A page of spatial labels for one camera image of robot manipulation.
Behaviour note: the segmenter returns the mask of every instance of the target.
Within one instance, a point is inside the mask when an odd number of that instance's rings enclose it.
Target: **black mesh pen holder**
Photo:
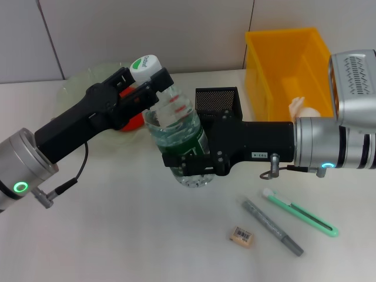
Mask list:
[[[242,120],[239,93],[236,87],[196,88],[196,112],[208,134],[213,122],[229,110]]]

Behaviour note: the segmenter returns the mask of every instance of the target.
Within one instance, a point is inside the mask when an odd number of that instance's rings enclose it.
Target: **barcode label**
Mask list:
[[[241,229],[239,227],[236,227],[234,235],[238,237],[240,240],[248,241],[249,237],[251,236],[251,233],[245,231],[244,229]]]

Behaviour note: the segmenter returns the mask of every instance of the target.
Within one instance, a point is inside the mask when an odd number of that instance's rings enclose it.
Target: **cable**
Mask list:
[[[305,166],[302,166],[302,167],[299,167],[299,166],[292,166],[292,165],[288,165],[288,166],[284,166],[284,167],[280,167],[280,170],[291,170],[293,172],[308,172],[308,168],[305,167]],[[270,170],[268,170],[267,172],[264,172],[262,174],[260,174],[260,178],[261,179],[264,179],[264,180],[270,180],[272,179],[269,175],[270,173]]]
[[[85,142],[85,157],[83,158],[83,162],[82,162],[82,165],[80,167],[80,170],[78,171],[77,175],[76,175],[76,179],[78,180],[78,178],[80,177],[85,165],[86,165],[86,162],[88,161],[88,156],[89,156],[89,146],[88,146],[88,143]]]
[[[287,166],[285,166],[285,167],[280,167],[280,170],[284,170],[284,169],[287,169]],[[261,179],[264,179],[264,180],[270,180],[271,177],[270,177],[269,173],[270,173],[270,170],[268,170],[267,172],[264,172],[264,173],[260,174],[260,178],[261,178]]]
[[[53,200],[58,195],[61,195],[62,193],[64,193],[65,191],[67,191],[69,188],[71,188],[74,184],[76,184],[78,182],[78,178],[80,177],[83,169],[85,168],[85,164],[88,161],[88,156],[89,156],[89,146],[88,146],[88,143],[85,142],[84,145],[85,145],[85,157],[83,158],[82,165],[81,165],[80,170],[78,171],[76,177],[68,180],[64,184],[60,185],[59,187],[56,187],[50,193],[48,193],[48,195],[47,195],[47,199],[48,200]]]

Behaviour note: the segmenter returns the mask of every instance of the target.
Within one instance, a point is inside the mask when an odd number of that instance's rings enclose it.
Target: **green bottle label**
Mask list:
[[[202,126],[194,136],[182,144],[171,147],[158,146],[158,148],[162,153],[168,153],[175,156],[203,155],[209,153],[209,144]],[[179,171],[177,167],[171,167],[171,171],[176,176],[183,176],[182,171]]]

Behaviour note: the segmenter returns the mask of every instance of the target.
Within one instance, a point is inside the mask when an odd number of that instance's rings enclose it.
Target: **bottle cap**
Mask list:
[[[130,66],[130,73],[137,82],[143,84],[148,81],[152,75],[162,69],[158,58],[154,55],[146,55],[137,59]]]

